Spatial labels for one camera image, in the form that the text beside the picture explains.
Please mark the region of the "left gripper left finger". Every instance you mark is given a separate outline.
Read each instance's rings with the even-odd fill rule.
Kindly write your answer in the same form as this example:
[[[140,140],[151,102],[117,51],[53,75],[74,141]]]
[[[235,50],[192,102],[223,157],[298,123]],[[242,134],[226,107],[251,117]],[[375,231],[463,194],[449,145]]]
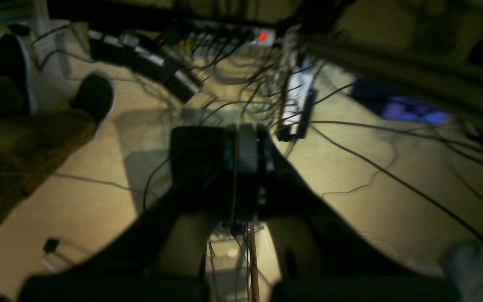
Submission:
[[[206,242],[232,214],[233,128],[178,127],[172,185],[118,238],[64,272],[27,279],[20,302],[208,302]]]

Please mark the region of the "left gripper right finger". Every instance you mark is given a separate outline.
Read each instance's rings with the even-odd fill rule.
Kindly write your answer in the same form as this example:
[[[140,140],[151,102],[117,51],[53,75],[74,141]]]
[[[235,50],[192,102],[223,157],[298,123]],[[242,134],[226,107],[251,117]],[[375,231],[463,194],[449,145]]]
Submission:
[[[266,222],[281,279],[271,302],[454,302],[444,277],[398,264],[317,196],[278,152],[266,128],[235,135],[235,217]]]

